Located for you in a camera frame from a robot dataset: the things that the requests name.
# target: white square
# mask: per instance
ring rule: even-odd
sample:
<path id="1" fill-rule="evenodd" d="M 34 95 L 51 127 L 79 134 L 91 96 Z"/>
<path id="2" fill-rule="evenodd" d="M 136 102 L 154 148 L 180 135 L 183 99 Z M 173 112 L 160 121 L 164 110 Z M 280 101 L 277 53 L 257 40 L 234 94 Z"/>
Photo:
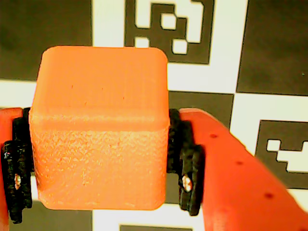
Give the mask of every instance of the white square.
<path id="1" fill-rule="evenodd" d="M 150 41 L 146 37 L 135 37 L 135 47 L 147 48 L 150 46 Z"/>
<path id="2" fill-rule="evenodd" d="M 173 13 L 162 13 L 160 24 L 165 30 L 175 30 L 177 28 L 177 18 Z"/>
<path id="3" fill-rule="evenodd" d="M 120 225 L 152 226 L 204 231 L 203 212 L 190 216 L 179 205 L 163 204 L 153 211 L 142 210 L 93 210 L 93 231 L 119 231 Z"/>
<path id="4" fill-rule="evenodd" d="M 174 54 L 187 54 L 187 41 L 184 39 L 173 39 L 172 52 Z"/>
<path id="5" fill-rule="evenodd" d="M 260 120 L 308 122 L 308 110 L 304 105 L 308 105 L 308 97 L 236 93 L 230 131 L 255 155 Z M 308 212 L 308 190 L 288 191 Z"/>
<path id="6" fill-rule="evenodd" d="M 136 0 L 140 5 L 184 0 Z M 168 63 L 168 89 L 212 93 L 235 93 L 241 58 L 248 0 L 215 1 L 209 64 Z M 125 0 L 92 1 L 93 46 L 123 47 Z M 140 17 L 149 12 L 141 11 Z"/>
<path id="7" fill-rule="evenodd" d="M 280 140 L 268 140 L 266 150 L 269 152 L 277 152 L 280 150 Z"/>

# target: textured cube face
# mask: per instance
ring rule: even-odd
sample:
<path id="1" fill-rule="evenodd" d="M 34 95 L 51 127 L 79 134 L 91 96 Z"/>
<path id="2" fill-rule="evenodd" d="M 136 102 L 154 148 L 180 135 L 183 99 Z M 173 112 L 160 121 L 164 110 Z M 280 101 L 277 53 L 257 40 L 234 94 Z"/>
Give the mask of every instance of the textured cube face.
<path id="1" fill-rule="evenodd" d="M 46 207 L 150 210 L 165 201 L 169 116 L 160 50 L 48 49 L 29 123 Z"/>

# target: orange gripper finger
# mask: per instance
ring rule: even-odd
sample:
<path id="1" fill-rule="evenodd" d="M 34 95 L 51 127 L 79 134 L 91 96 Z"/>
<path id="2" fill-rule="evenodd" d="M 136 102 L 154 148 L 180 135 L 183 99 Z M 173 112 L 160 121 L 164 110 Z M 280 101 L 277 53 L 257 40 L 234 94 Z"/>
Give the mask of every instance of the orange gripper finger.
<path id="1" fill-rule="evenodd" d="M 13 120 L 23 116 L 22 108 L 6 108 L 0 110 L 0 148 L 2 149 L 6 141 L 13 138 Z M 0 164 L 0 231 L 9 230 L 9 215 L 5 199 L 2 165 Z"/>
<path id="2" fill-rule="evenodd" d="M 181 109 L 206 153 L 206 231 L 308 231 L 304 212 L 280 181 L 228 129 L 199 109 Z"/>
<path id="3" fill-rule="evenodd" d="M 159 49 L 45 51 L 29 112 L 39 200 L 52 209 L 158 208 L 168 109 Z"/>

